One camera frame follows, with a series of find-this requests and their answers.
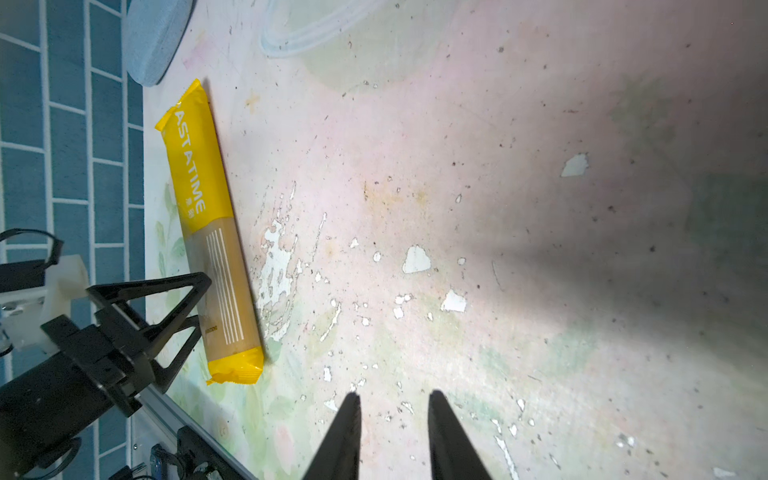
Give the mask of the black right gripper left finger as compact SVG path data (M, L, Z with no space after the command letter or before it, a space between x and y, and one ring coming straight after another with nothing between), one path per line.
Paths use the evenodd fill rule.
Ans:
M307 468L304 479L359 479L361 402L348 393Z

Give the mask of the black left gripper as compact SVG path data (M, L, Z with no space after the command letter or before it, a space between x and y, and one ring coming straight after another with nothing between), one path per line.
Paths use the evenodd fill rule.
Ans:
M147 386L165 391L201 338L202 272L86 289L97 325L43 325L59 351L1 387L1 472L27 474L77 454L79 434L112 409L130 417Z

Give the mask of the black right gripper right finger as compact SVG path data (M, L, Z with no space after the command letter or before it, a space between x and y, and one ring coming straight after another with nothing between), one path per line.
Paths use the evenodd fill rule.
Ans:
M487 469L440 390L434 390L429 396L428 438L433 479L490 479Z

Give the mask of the yellow pasta bag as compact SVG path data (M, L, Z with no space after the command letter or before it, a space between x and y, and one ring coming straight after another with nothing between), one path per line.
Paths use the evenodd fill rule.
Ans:
M194 80L156 125L170 167L191 272L211 285L197 305L210 380L252 385L264 351L207 93Z

